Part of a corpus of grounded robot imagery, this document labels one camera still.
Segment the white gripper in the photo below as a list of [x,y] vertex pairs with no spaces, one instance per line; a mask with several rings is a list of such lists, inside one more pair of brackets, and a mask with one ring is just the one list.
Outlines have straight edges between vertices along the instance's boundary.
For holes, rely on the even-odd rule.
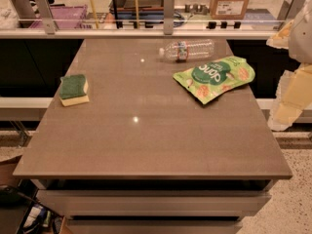
[[294,20],[286,23],[266,45],[289,49],[292,59],[301,62],[295,71],[285,70],[281,76],[269,113],[268,126],[284,131],[312,103],[312,0],[306,0]]

